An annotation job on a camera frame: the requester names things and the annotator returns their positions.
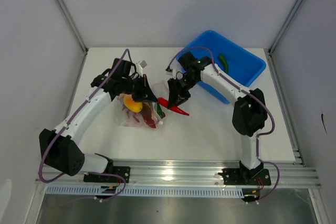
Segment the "red toy chili pepper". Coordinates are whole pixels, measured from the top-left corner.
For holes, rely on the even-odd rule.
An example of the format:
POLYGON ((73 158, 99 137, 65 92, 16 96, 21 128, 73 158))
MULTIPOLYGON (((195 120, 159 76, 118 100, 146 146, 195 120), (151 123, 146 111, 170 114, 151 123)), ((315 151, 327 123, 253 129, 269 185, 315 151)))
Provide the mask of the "red toy chili pepper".
POLYGON ((183 111, 182 109, 180 109, 179 107, 177 107, 177 106, 175 106, 175 105, 169 108, 169 107, 168 107, 168 100, 166 100, 166 99, 163 98, 163 97, 159 97, 159 98, 157 99, 157 101, 158 101, 158 103, 159 103, 161 106, 163 106, 163 107, 165 107, 166 109, 171 110, 171 111, 173 111, 173 112, 175 112, 175 113, 177 113, 177 114, 181 114, 181 115, 185 115, 185 116, 189 116, 189 115, 190 115, 189 113, 183 111))

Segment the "yellow orange toy fruit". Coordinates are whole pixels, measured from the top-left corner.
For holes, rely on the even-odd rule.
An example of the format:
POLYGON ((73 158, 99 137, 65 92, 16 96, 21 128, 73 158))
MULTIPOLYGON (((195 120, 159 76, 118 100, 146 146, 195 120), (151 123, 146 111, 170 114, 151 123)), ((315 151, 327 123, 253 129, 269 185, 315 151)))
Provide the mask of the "yellow orange toy fruit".
POLYGON ((135 102, 132 98, 132 95, 126 94, 123 97, 123 104, 124 106, 134 113, 140 113, 143 105, 141 102, 135 102))

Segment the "clear zip top bag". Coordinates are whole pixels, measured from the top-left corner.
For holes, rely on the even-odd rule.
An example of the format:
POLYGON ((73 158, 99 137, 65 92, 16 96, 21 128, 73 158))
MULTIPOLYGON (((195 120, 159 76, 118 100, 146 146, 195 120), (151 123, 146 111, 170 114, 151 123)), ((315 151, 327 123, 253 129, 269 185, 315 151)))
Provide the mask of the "clear zip top bag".
POLYGON ((114 101, 114 117, 119 126, 157 129, 171 114, 158 102, 135 102, 129 94, 121 94, 114 101))

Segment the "green toy chili pepper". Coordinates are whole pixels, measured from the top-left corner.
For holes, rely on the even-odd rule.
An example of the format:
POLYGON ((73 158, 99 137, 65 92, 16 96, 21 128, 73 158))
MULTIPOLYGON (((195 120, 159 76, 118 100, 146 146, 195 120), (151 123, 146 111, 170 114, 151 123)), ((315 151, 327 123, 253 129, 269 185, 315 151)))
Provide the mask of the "green toy chili pepper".
POLYGON ((228 71, 229 71, 228 62, 225 59, 224 55, 219 54, 218 59, 219 59, 219 61, 221 62, 222 66, 223 66, 223 71, 225 73, 228 73, 228 71))

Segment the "red toy lobster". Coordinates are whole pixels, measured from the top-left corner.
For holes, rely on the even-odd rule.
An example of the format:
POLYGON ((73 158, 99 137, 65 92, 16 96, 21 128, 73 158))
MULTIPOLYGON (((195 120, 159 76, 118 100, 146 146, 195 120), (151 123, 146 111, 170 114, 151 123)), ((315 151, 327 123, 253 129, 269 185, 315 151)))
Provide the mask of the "red toy lobster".
POLYGON ((140 113, 134 113, 122 107, 120 125, 126 127, 149 127, 156 129, 161 123, 159 117, 149 103, 142 103, 143 108, 140 113))

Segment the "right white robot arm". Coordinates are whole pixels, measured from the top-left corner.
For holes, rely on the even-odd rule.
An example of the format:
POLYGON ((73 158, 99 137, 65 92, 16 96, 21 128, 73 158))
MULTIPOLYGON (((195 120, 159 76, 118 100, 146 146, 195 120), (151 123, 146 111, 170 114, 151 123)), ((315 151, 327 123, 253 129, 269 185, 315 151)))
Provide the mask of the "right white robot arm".
POLYGON ((264 94, 260 89, 249 90, 240 85, 226 73, 218 69, 214 60, 208 56, 197 59, 189 51, 179 57, 179 63, 184 68, 180 78, 170 78, 169 99, 167 107, 179 106, 190 97, 190 89, 203 82, 224 96, 233 106, 232 124, 240 134, 242 143, 242 158, 240 179, 251 184, 258 179, 257 168, 261 161, 257 157, 257 133, 264 128, 268 118, 265 109, 264 94))

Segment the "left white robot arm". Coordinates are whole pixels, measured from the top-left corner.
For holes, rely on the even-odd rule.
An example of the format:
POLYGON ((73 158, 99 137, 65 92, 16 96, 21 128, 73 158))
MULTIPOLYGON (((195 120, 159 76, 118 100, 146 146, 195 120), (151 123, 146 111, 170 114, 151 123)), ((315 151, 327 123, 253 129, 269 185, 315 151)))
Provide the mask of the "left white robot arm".
POLYGON ((119 95, 129 94, 136 102, 156 102, 143 69, 145 61, 133 63, 116 58, 111 68, 96 76, 79 108, 54 129, 39 135, 41 163, 74 176, 93 172, 102 181, 114 176, 110 160, 99 154, 85 154, 79 143, 95 118, 119 95))

